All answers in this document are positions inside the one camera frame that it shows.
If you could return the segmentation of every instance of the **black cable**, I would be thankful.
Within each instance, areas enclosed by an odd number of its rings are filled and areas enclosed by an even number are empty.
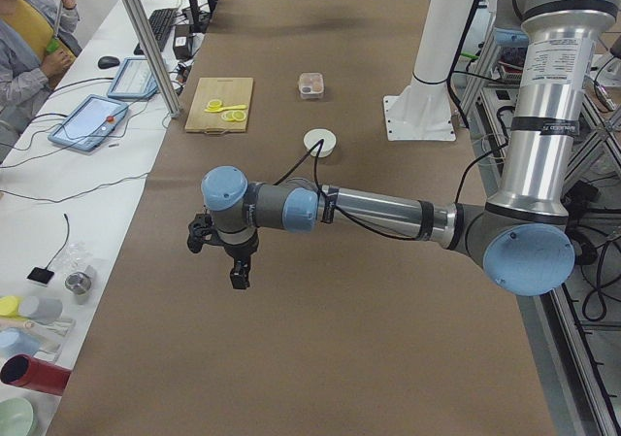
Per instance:
[[[589,321],[593,321],[593,322],[601,321],[602,319],[605,318],[605,316],[608,313],[608,307],[605,303],[605,298],[602,293],[602,267],[604,266],[604,258],[605,258],[605,254],[609,246],[610,246],[610,242],[606,242],[604,246],[602,247],[602,253],[600,254],[600,259],[598,260],[598,269],[597,269],[597,274],[595,277],[595,288],[591,290],[586,295],[586,297],[584,297],[584,302],[582,302],[582,315]],[[600,301],[601,310],[600,310],[600,314],[597,315],[596,317],[590,317],[588,313],[586,312],[586,310],[594,294],[597,294],[597,298]]]
[[[317,143],[315,143],[305,154],[304,156],[302,156],[298,162],[296,162],[293,167],[291,169],[289,169],[286,174],[284,174],[284,176],[282,176],[280,179],[278,179],[274,185],[279,185],[282,182],[284,182],[291,174],[293,174],[295,172],[295,170],[300,167],[300,165],[306,161],[308,159],[308,157],[311,155],[311,153],[315,150],[317,150],[316,155],[314,156],[314,163],[312,165],[312,175],[314,177],[314,184],[316,186],[316,191],[317,191],[317,195],[323,197],[324,202],[327,202],[329,200],[328,195],[326,195],[326,193],[323,191],[323,188],[321,187],[321,184],[319,183],[319,178],[318,178],[318,172],[317,172],[317,165],[319,162],[319,154],[321,153],[321,150],[323,149],[323,144],[324,141],[323,139],[317,141]],[[373,227],[370,227],[367,223],[363,222],[362,220],[360,220],[359,218],[357,218],[354,215],[351,215],[350,213],[348,213],[346,210],[344,210],[343,208],[341,208],[339,205],[335,205],[335,210],[337,210],[339,213],[341,213],[343,216],[345,216],[347,219],[349,219],[351,222],[369,230],[370,232],[373,232],[374,234],[380,235],[382,237],[388,238],[388,239],[393,239],[393,240],[403,240],[403,241],[415,241],[418,240],[414,237],[407,237],[407,236],[398,236],[398,235],[392,235],[392,234],[387,234],[385,232],[382,232],[381,230],[377,230]]]
[[[60,114],[60,113],[45,113],[45,114],[39,114],[38,116],[34,116],[33,118],[30,119],[30,122],[28,123],[28,125],[31,125],[33,120],[36,120],[37,118],[41,118],[41,117],[47,117],[47,116],[59,116],[59,117],[67,117],[66,114]]]
[[[459,197],[462,193],[462,189],[464,187],[464,182],[466,181],[466,176],[468,176],[468,172],[474,167],[475,164],[477,164],[477,162],[485,159],[487,156],[489,156],[490,154],[493,154],[496,151],[500,151],[501,149],[503,149],[504,147],[506,147],[508,145],[508,142],[504,142],[502,145],[500,145],[499,147],[496,147],[488,152],[485,152],[484,154],[482,154],[481,156],[479,156],[477,159],[475,159],[473,162],[471,162],[468,167],[466,167],[466,169],[464,170],[464,174],[462,174],[462,180],[459,182],[459,186],[457,187],[457,193],[455,194],[455,203],[459,202]]]
[[[286,174],[284,176],[282,176],[280,179],[278,179],[277,181],[274,182],[274,185],[280,185],[282,184],[284,181],[287,180],[287,178],[293,174],[296,169],[298,167],[300,167],[302,165],[302,163],[304,161],[307,160],[307,158],[311,155],[311,153],[317,148],[317,147],[323,147],[323,139],[319,140],[317,143],[315,143],[312,148],[310,148],[305,154],[304,156],[302,156],[298,162],[296,162],[293,167],[291,169],[289,169]]]
[[[599,182],[599,181],[605,181],[607,179],[619,179],[619,176],[617,176],[616,174],[614,176],[608,176],[608,177],[599,177],[598,179],[593,179],[591,181],[585,181],[587,184],[592,184],[593,182]]]
[[[63,214],[62,216],[65,217],[65,221],[67,222],[67,235],[65,236],[65,241],[63,242],[62,247],[60,247],[60,249],[58,249],[58,252],[56,252],[56,254],[51,258],[51,260],[49,261],[45,269],[49,269],[49,266],[51,265],[51,263],[56,259],[58,254],[62,252],[62,249],[64,249],[67,246],[67,242],[69,241],[69,233],[71,232],[70,226],[69,226],[69,217],[67,216],[66,213]]]
[[[313,147],[317,147],[317,146],[319,146],[319,150],[317,151],[317,154],[314,156],[314,163],[313,163],[313,166],[312,166],[312,176],[314,178],[314,184],[317,187],[317,193],[320,196],[323,197],[323,201],[324,202],[327,202],[329,200],[329,197],[323,191],[323,188],[321,187],[321,184],[319,183],[319,178],[318,178],[318,175],[317,175],[317,163],[319,161],[319,154],[321,153],[321,149],[323,148],[323,139],[321,139],[317,143],[315,143]],[[373,232],[374,234],[380,235],[382,237],[385,237],[387,239],[402,240],[402,241],[406,241],[406,242],[412,242],[412,241],[418,240],[415,237],[404,237],[404,236],[399,236],[399,235],[387,234],[385,232],[382,232],[381,230],[377,230],[377,229],[375,229],[373,227],[370,227],[367,223],[363,222],[362,220],[360,220],[356,216],[351,215],[346,210],[341,208],[339,205],[335,205],[335,210],[337,210],[339,213],[341,213],[343,216],[345,216],[347,219],[349,219],[354,224],[357,224],[360,227],[362,227],[364,229],[367,229],[368,231]]]
[[[127,110],[129,109],[129,107],[130,107],[130,106],[132,106],[133,104],[135,104],[135,103],[136,103],[136,102],[138,102],[138,101],[140,101],[140,99],[137,99],[137,100],[135,100],[135,101],[133,101],[133,102],[129,103],[125,109],[121,109],[121,110],[120,110],[120,111],[118,111],[117,113],[113,114],[113,117],[115,117],[115,116],[119,115],[120,113],[122,113],[122,112],[124,112],[124,111],[127,111]],[[0,170],[1,170],[1,169],[14,169],[14,168],[16,168],[16,167],[18,167],[18,166],[21,166],[22,164],[25,164],[26,162],[34,161],[35,159],[41,159],[42,157],[49,157],[49,156],[52,156],[53,154],[56,154],[57,152],[60,152],[60,151],[63,151],[63,150],[67,150],[67,149],[69,149],[69,148],[74,147],[74,146],[78,143],[78,141],[79,141],[79,140],[83,140],[84,138],[90,138],[90,137],[101,137],[101,136],[103,136],[103,137],[107,137],[107,138],[121,139],[121,138],[123,138],[123,137],[125,136],[125,134],[127,133],[127,130],[128,130],[128,127],[129,127],[129,122],[130,122],[130,120],[131,120],[132,118],[134,118],[135,116],[138,116],[138,115],[140,115],[141,113],[143,113],[143,112],[145,111],[145,109],[147,108],[147,103],[148,103],[148,101],[146,101],[145,106],[144,106],[144,107],[143,107],[143,108],[142,108],[142,109],[141,109],[138,113],[136,113],[136,114],[134,114],[134,115],[131,115],[131,116],[127,119],[127,121],[125,122],[125,128],[123,129],[123,132],[122,132],[120,135],[94,135],[94,134],[92,134],[92,133],[91,133],[91,134],[88,134],[88,135],[83,135],[83,136],[80,136],[80,137],[70,137],[68,134],[66,134],[68,139],[70,139],[70,140],[74,140],[74,141],[76,141],[76,143],[71,143],[71,144],[69,144],[69,145],[66,145],[66,146],[64,146],[64,147],[59,148],[58,150],[54,150],[54,151],[47,152],[46,154],[40,154],[40,155],[38,155],[38,156],[32,156],[32,157],[29,157],[29,158],[27,158],[27,159],[24,159],[23,161],[18,162],[17,164],[11,164],[11,165],[0,165]]]
[[[468,224],[468,227],[466,228],[466,232],[464,233],[464,248],[466,249],[466,253],[468,254],[470,258],[473,257],[470,253],[470,247],[468,246],[468,237],[470,235],[470,229],[473,227],[475,222],[477,222],[480,218],[483,217],[484,214],[485,214],[484,212],[481,212],[478,215],[476,215],[473,218],[473,220],[470,221],[470,224]]]
[[[600,83],[598,82],[598,78],[600,77],[600,74],[601,74],[601,73],[605,70],[605,68],[608,66],[608,64],[609,64],[610,62],[612,62],[614,59],[616,59],[616,57],[614,57],[614,56],[613,56],[613,57],[611,57],[609,60],[607,60],[607,61],[606,61],[606,63],[605,63],[605,64],[604,64],[604,65],[600,68],[600,70],[598,71],[598,73],[597,73],[597,74],[595,74],[595,79],[593,79],[593,84],[594,84],[595,86],[599,86],[599,85],[600,85]]]
[[[590,225],[586,225],[586,224],[577,224],[576,227],[581,227],[584,229],[588,229],[588,230],[592,230],[594,232],[597,232],[600,235],[603,235],[605,237],[608,237],[609,235],[606,234],[604,231],[596,228],[596,227],[592,227]],[[606,313],[607,313],[607,306],[605,305],[605,298],[615,301],[615,302],[619,302],[621,303],[621,298],[615,297],[613,295],[610,295],[609,293],[604,292],[604,289],[614,285],[616,283],[618,283],[619,281],[621,281],[621,274],[619,274],[617,277],[615,277],[614,279],[612,279],[611,281],[608,281],[607,283],[603,283],[602,282],[602,269],[604,266],[604,258],[605,258],[605,254],[607,253],[607,250],[609,248],[610,245],[613,245],[617,251],[619,253],[621,253],[621,247],[619,246],[619,244],[617,244],[616,241],[609,241],[606,240],[603,244],[595,247],[596,250],[602,249],[602,253],[599,256],[599,260],[598,260],[598,268],[596,271],[596,281],[593,284],[591,281],[589,281],[589,279],[586,276],[586,273],[584,272],[584,266],[580,266],[580,274],[582,275],[582,279],[590,286],[592,287],[592,290],[584,297],[584,302],[582,304],[582,315],[590,320],[590,321],[600,321],[602,319],[604,319]],[[588,304],[591,301],[591,298],[593,298],[593,295],[597,294],[597,298],[600,301],[600,305],[602,308],[602,311],[600,312],[600,314],[597,317],[590,317],[587,313],[586,310],[588,308]]]
[[[503,112],[505,111],[515,112],[515,106],[503,106],[499,108],[498,111],[496,111],[496,119],[498,120],[501,128],[503,129],[503,135],[505,135],[505,139],[508,140],[507,126],[505,125],[505,121],[503,120]]]
[[[621,215],[620,208],[587,208],[586,212],[595,215]]]
[[[18,148],[14,145],[9,145],[8,143],[0,143],[1,146],[3,147],[9,147],[11,150],[15,150],[15,151],[28,151],[32,148],[32,143],[34,141],[34,138],[36,135],[39,135],[40,133],[46,133],[49,132],[50,130],[52,130],[54,127],[56,127],[57,124],[55,123],[52,127],[48,127],[48,128],[44,128],[43,130],[37,130],[35,133],[33,133],[30,136],[30,141],[28,143],[28,146],[26,148]]]
[[[450,80],[449,79],[446,80],[446,89],[448,91],[448,96],[450,97],[450,100],[453,102],[453,104],[457,108],[457,112],[459,113],[459,117],[461,117],[462,118],[462,122],[464,122],[464,126],[467,129],[470,130],[470,123],[468,122],[468,118],[466,117],[466,113],[464,112],[464,109],[461,106],[461,101],[457,97],[457,93],[455,93],[455,91],[453,90],[452,85],[450,84]]]
[[[487,80],[488,82],[494,82],[496,84],[506,84],[502,79],[492,79],[491,77],[485,77],[484,75],[475,74],[474,72],[467,72],[465,70],[455,70],[454,74],[470,75],[471,77],[477,77],[478,79]]]
[[[464,44],[466,43],[466,38],[468,37],[468,32],[470,31],[470,27],[473,24],[474,16],[476,16],[476,11],[478,10],[478,4],[480,0],[473,0],[470,5],[470,11],[468,12],[468,17],[466,18],[466,24],[464,25],[464,29],[462,30],[462,35],[459,39],[459,44],[457,45],[457,49],[455,50],[455,54],[453,55],[453,62],[450,65],[450,70],[448,71],[448,77],[446,78],[446,84],[449,85],[449,89],[452,89],[451,78],[453,73],[455,72],[455,67],[457,66],[457,62],[459,62],[459,56],[462,53],[464,48]]]
[[[69,86],[75,86],[76,84],[86,84],[88,82],[96,82],[98,80],[112,81],[114,80],[114,77],[95,77],[93,79],[86,79],[86,80],[80,80],[79,82],[73,82],[72,84],[64,84],[63,86],[56,88],[52,93],[49,94],[49,96],[52,96],[54,93],[57,93],[58,91],[68,88]]]
[[[86,195],[88,193],[92,193],[93,191],[101,190],[102,188],[108,188],[109,186],[114,186],[114,185],[122,184],[122,183],[128,182],[128,181],[138,181],[138,180],[143,179],[146,176],[148,176],[148,174],[149,174],[149,172],[144,172],[140,176],[124,177],[124,178],[119,179],[118,181],[115,181],[115,182],[112,182],[112,183],[99,184],[99,185],[97,185],[94,188],[91,188],[89,190],[81,191],[80,193],[76,193],[74,195],[65,196],[65,197],[60,198],[58,200],[54,200],[52,198],[37,198],[37,197],[34,197],[34,196],[21,195],[19,193],[14,193],[12,191],[3,190],[1,188],[0,188],[0,193],[6,193],[7,195],[14,196],[15,198],[23,198],[25,200],[31,200],[31,201],[42,201],[44,203],[54,203],[54,204],[55,203],[64,203],[65,201],[72,200],[72,199],[78,198],[80,196],[84,196],[84,195]]]

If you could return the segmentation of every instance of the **label sticker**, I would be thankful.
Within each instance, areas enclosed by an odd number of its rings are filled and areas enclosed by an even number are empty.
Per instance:
[[[588,39],[561,38],[528,47],[522,85],[570,84],[582,89],[593,43]]]

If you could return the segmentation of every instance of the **red cup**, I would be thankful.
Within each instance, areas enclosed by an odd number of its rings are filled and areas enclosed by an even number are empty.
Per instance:
[[[24,354],[10,358],[0,370],[5,385],[54,395],[62,395],[70,376],[71,370]]]

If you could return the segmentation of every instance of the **blue cup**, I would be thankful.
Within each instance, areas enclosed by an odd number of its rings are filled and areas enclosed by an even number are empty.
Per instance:
[[[34,355],[41,342],[21,329],[10,327],[0,332],[0,355],[11,358],[15,355]]]

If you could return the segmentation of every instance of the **yellow cup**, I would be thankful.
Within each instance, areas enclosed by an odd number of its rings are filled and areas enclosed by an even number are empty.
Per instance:
[[[21,297],[8,295],[0,298],[0,317],[13,318],[19,315]]]

